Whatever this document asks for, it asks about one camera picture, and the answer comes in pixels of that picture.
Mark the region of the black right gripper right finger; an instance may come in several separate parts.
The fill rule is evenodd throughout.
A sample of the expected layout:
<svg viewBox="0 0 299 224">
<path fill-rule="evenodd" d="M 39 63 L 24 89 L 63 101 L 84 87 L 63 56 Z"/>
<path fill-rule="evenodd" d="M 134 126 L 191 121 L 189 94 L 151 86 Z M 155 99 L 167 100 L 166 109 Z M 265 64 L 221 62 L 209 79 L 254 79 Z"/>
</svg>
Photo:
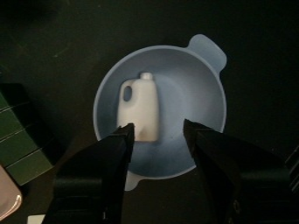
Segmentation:
<svg viewBox="0 0 299 224">
<path fill-rule="evenodd" d="M 299 146 L 282 159 L 190 120 L 183 135 L 206 196 L 205 224 L 299 224 Z"/>
</svg>

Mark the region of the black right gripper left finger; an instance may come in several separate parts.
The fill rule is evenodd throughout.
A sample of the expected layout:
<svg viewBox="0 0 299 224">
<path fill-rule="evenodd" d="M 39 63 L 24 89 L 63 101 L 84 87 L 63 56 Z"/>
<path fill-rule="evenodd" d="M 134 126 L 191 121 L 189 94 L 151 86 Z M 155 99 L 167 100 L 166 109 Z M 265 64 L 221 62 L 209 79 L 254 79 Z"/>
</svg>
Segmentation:
<svg viewBox="0 0 299 224">
<path fill-rule="evenodd" d="M 129 124 L 66 161 L 42 224 L 122 224 L 134 144 L 135 125 Z"/>
</svg>

